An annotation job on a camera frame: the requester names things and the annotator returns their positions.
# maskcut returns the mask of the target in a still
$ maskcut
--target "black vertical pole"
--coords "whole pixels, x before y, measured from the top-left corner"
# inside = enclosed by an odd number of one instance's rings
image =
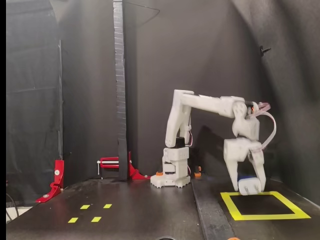
[[[118,156],[119,180],[128,180],[129,161],[127,149],[127,114],[125,81],[125,45],[122,0],[113,1],[115,80],[116,80],[116,115],[118,121]]]

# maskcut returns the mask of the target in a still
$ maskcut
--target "cable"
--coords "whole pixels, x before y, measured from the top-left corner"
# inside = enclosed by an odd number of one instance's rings
[[[194,136],[192,135],[191,131],[189,131],[190,137],[191,137],[191,142],[190,144],[186,145],[187,147],[192,147],[192,144],[194,142]]]
[[[267,112],[271,108],[270,104],[267,102],[260,102],[258,104],[258,107],[259,107],[259,110],[250,114],[249,117],[252,118],[252,117],[257,117],[260,115],[268,116],[273,121],[273,131],[270,134],[270,136],[264,141],[264,143],[262,143],[261,147],[259,147],[258,149],[252,149],[253,152],[264,150],[268,146],[268,144],[271,142],[271,140],[275,137],[276,132],[277,132],[276,120],[269,112]]]
[[[19,212],[18,212],[18,208],[17,208],[17,205],[16,205],[16,202],[15,200],[8,194],[8,193],[5,193],[10,199],[11,201],[13,202],[13,205],[14,205],[14,209],[15,209],[15,212],[16,212],[16,217],[19,217]]]
[[[189,165],[187,165],[188,166],[188,170],[189,170],[189,175],[191,175],[191,170],[190,170],[190,167],[189,167]]]
[[[6,215],[9,217],[10,221],[12,221],[12,218],[10,217],[10,215],[9,215],[9,213],[8,213],[8,211],[7,211],[7,208],[5,209],[5,213],[6,213]]]

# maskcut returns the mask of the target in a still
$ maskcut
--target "metal rod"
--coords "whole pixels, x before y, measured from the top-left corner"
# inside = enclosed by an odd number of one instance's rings
[[[119,164],[119,161],[97,161],[97,164]]]

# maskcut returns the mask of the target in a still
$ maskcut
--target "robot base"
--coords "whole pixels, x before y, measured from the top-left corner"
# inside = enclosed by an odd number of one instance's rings
[[[190,176],[185,176],[185,177],[181,177],[176,180],[173,180],[169,178],[169,175],[166,175],[166,174],[162,176],[153,175],[150,178],[150,182],[152,185],[154,185],[157,188],[161,188],[163,186],[176,186],[178,188],[182,188],[185,185],[190,183]]]

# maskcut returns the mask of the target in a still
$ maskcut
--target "yellow tape marking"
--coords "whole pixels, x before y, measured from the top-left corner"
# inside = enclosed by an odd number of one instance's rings
[[[104,205],[104,209],[109,209],[109,208],[111,208],[111,206],[112,206],[112,204],[106,204],[106,205]]]
[[[100,216],[95,216],[95,217],[91,220],[91,222],[92,222],[92,223],[97,223],[97,222],[100,221],[100,219],[101,219]]]
[[[73,217],[68,221],[68,224],[74,224],[78,220],[77,217]]]
[[[80,207],[80,209],[84,210],[84,209],[88,209],[90,207],[90,205],[82,205],[82,207]]]
[[[302,211],[299,207],[285,198],[277,191],[265,191],[259,193],[259,195],[273,195],[284,205],[286,205],[292,212],[292,214],[264,214],[264,215],[242,215],[230,196],[239,196],[240,192],[221,192],[221,197],[225,202],[231,216],[235,221],[241,220],[284,220],[284,219],[310,219],[311,217]]]

